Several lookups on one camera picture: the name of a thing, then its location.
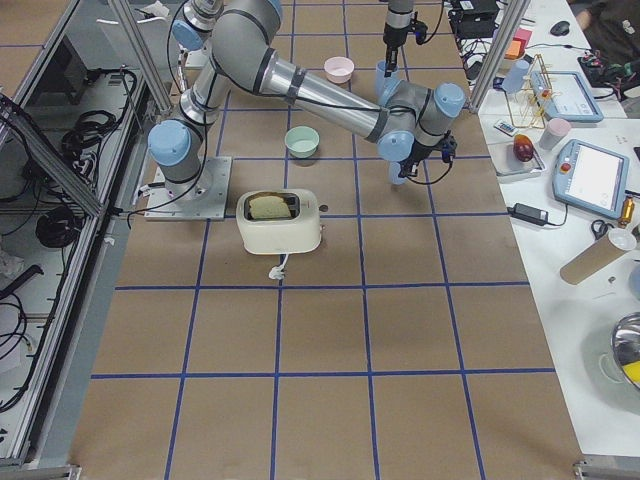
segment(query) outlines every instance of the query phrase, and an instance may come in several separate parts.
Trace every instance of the tablet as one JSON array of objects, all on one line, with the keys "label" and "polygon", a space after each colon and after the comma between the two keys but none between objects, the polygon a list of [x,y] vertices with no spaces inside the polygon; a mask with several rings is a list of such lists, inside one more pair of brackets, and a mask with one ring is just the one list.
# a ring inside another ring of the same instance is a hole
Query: tablet
[{"label": "tablet", "polygon": [[558,154],[553,193],[569,205],[619,218],[625,199],[629,159],[624,155],[571,140]]},{"label": "tablet", "polygon": [[[591,91],[578,72],[547,72],[551,85],[541,72],[531,72],[531,88],[549,118],[570,122],[597,123],[604,116]],[[545,92],[553,92],[545,99]]]}]

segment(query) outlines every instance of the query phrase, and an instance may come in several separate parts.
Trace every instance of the black scissors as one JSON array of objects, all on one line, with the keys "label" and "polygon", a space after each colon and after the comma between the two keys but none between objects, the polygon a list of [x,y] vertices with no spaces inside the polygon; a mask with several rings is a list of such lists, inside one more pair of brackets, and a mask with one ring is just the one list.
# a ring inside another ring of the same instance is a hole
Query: black scissors
[{"label": "black scissors", "polygon": [[591,233],[596,237],[596,240],[604,237],[610,228],[614,228],[613,225],[604,220],[594,220],[591,222]]}]

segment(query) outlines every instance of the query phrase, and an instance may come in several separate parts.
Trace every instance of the paper roll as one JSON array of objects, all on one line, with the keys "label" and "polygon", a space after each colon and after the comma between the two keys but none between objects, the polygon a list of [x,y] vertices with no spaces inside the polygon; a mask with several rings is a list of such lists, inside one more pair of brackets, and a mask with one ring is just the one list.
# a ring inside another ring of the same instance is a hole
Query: paper roll
[{"label": "paper roll", "polygon": [[612,228],[589,248],[560,269],[560,277],[572,285],[577,285],[621,257],[626,252],[636,248],[636,238],[631,232],[622,228]]}]

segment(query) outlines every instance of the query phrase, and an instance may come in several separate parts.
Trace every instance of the black power adapter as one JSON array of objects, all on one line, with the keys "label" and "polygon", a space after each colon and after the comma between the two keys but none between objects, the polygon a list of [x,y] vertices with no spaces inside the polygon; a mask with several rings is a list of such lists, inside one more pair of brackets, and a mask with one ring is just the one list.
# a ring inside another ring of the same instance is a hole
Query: black power adapter
[{"label": "black power adapter", "polygon": [[546,210],[516,203],[513,207],[507,207],[507,212],[509,212],[509,215],[513,218],[533,223],[534,225],[540,225],[541,227],[549,225],[549,212]]}]

